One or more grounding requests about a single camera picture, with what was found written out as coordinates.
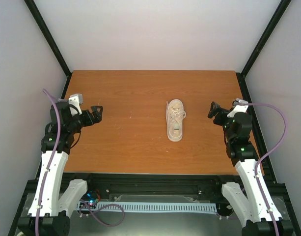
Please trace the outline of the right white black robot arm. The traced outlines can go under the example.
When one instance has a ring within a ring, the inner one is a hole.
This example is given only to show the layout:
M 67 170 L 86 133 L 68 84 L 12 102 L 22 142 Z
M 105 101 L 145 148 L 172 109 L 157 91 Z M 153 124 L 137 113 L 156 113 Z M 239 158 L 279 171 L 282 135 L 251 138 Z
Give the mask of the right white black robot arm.
M 283 219 L 275 206 L 264 181 L 255 147 L 251 143 L 252 116 L 247 113 L 251 104 L 242 99 L 233 101 L 227 110 L 211 103 L 208 118 L 223 128 L 226 153 L 242 181 L 222 185 L 221 193 L 236 213 L 244 236 L 290 236 L 294 228 Z

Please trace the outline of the beige lace sneaker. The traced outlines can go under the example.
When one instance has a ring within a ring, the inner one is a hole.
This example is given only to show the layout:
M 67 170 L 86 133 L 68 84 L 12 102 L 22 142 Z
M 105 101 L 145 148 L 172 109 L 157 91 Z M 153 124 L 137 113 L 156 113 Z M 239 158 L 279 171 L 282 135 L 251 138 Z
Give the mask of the beige lace sneaker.
M 178 123 L 172 121 L 171 123 L 167 123 L 167 137 L 172 142 L 178 142 L 183 137 L 183 122 Z

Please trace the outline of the white shoelace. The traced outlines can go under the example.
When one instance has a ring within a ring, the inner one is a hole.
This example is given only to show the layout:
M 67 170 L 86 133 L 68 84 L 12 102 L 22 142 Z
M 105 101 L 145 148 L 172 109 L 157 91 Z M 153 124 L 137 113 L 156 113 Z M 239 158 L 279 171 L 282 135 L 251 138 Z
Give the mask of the white shoelace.
M 182 123 L 186 117 L 184 105 L 181 100 L 173 99 L 166 104 L 166 121 L 171 123 L 172 121 Z

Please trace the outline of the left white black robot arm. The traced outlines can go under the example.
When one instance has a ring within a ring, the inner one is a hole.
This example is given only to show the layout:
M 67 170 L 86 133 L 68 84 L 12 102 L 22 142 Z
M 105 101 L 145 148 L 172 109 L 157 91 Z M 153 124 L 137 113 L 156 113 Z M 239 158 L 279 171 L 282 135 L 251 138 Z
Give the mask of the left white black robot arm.
M 51 122 L 41 141 L 41 169 L 35 195 L 27 215 L 18 221 L 18 228 L 24 235 L 69 234 L 73 211 L 82 196 L 90 198 L 94 195 L 95 185 L 83 179 L 71 180 L 61 194 L 64 168 L 75 143 L 74 135 L 80 134 L 84 127 L 101 122 L 102 114 L 102 106 L 81 110 L 74 98 L 52 104 Z

